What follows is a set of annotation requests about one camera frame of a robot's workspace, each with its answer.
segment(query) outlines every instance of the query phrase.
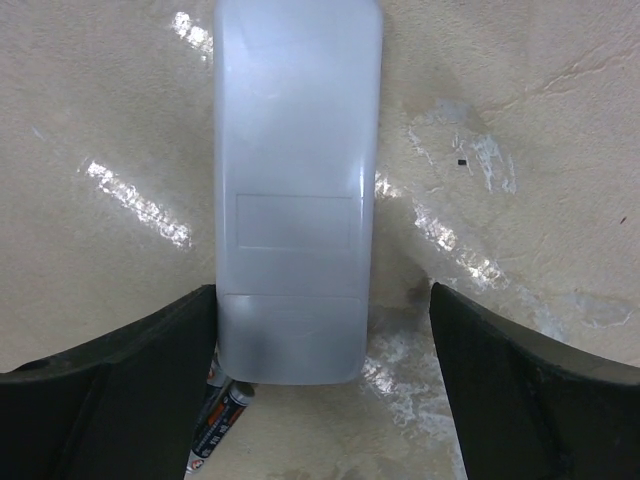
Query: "rectangular label indentation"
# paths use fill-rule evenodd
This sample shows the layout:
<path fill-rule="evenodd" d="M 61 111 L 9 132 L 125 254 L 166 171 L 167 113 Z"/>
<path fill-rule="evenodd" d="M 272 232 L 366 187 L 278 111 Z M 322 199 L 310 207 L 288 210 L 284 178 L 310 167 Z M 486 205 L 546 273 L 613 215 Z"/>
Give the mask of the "rectangular label indentation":
<path fill-rule="evenodd" d="M 349 198 L 238 195 L 236 207 L 239 247 L 349 249 Z"/>

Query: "floor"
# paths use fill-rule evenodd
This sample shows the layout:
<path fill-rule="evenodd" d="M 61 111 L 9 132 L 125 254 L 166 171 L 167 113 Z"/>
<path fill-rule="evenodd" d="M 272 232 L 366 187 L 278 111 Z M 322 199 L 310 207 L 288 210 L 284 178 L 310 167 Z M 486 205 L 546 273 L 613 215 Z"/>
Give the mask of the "floor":
<path fill-rule="evenodd" d="M 4 371 L 215 281 L 213 3 L 0 2 Z M 640 4 L 381 4 L 363 375 L 261 386 L 202 479 L 464 479 L 435 280 L 640 366 Z"/>

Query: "battery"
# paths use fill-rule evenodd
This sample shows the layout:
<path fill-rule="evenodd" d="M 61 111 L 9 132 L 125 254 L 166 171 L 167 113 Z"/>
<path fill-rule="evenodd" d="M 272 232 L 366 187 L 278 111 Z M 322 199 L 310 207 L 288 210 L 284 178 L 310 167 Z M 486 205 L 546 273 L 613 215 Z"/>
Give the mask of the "battery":
<path fill-rule="evenodd" d="M 196 473 L 218 446 L 244 409 L 253 399 L 253 387 L 244 382 L 233 382 L 220 403 L 197 431 L 191 446 L 187 473 Z"/>
<path fill-rule="evenodd" d="M 196 432 L 202 426 L 207 417 L 211 414 L 213 407 L 216 405 L 216 401 L 220 397 L 225 383 L 229 377 L 222 371 L 218 359 L 213 357 L 211 361 L 211 367 L 209 367 L 209 376 L 207 377 L 207 387 L 202 400 L 202 408 L 198 414 L 198 420 L 196 421 Z"/>

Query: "beige floor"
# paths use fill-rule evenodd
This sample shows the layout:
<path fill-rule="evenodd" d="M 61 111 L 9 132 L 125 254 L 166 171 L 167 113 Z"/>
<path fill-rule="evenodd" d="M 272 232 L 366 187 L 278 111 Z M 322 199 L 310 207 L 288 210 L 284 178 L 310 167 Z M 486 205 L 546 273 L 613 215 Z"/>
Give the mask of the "beige floor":
<path fill-rule="evenodd" d="M 260 387 L 203 479 L 465 478 L 428 281 L 640 366 L 640 4 L 382 4 L 363 376 Z M 215 281 L 212 9 L 0 1 L 1 369 Z"/>

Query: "gray plastic device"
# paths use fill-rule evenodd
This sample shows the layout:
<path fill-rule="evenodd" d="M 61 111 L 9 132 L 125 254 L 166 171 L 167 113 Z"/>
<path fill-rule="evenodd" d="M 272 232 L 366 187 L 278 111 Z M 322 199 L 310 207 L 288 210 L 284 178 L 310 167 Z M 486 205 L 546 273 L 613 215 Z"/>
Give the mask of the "gray plastic device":
<path fill-rule="evenodd" d="M 219 360 L 330 384 L 364 363 L 380 95 L 375 0 L 218 0 Z"/>

